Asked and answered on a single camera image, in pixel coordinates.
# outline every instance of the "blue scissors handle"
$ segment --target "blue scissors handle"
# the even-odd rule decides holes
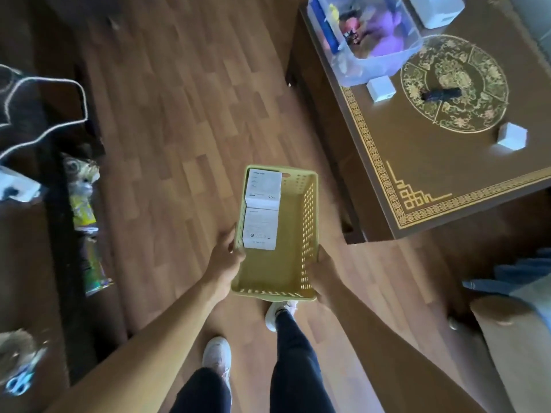
[[[19,375],[11,378],[5,385],[7,392],[14,396],[20,396],[25,393],[31,387],[31,379],[34,375],[33,372],[22,372]]]

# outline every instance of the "coffee table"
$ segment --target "coffee table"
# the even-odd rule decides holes
[[[405,237],[551,186],[551,67],[510,2],[465,0],[423,36],[391,77],[396,95],[373,103],[365,85],[338,84],[299,10],[286,82],[303,93],[337,181],[347,243]],[[423,103],[440,86],[463,96]],[[528,129],[524,149],[495,144],[504,122]]]

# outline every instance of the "person's left hand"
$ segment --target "person's left hand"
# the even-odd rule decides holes
[[[234,227],[218,239],[210,253],[207,270],[201,282],[214,286],[217,301],[224,300],[230,292],[231,281],[238,274],[239,266],[245,259],[243,250],[234,249]]]

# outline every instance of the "white sneaker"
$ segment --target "white sneaker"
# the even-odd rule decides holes
[[[225,338],[217,336],[207,343],[203,352],[203,367],[212,369],[221,376],[230,390],[231,348]]]
[[[296,306],[299,302],[297,300],[287,300],[280,302],[273,302],[268,311],[266,312],[266,327],[272,332],[276,331],[276,317],[281,310],[287,310],[291,313],[291,316],[295,317]]]

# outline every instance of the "purple toy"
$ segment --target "purple toy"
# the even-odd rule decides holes
[[[402,14],[397,11],[392,14],[386,10],[375,14],[366,24],[365,31],[375,39],[379,39],[369,56],[380,57],[404,49],[404,38],[394,36],[394,29],[402,22]]]

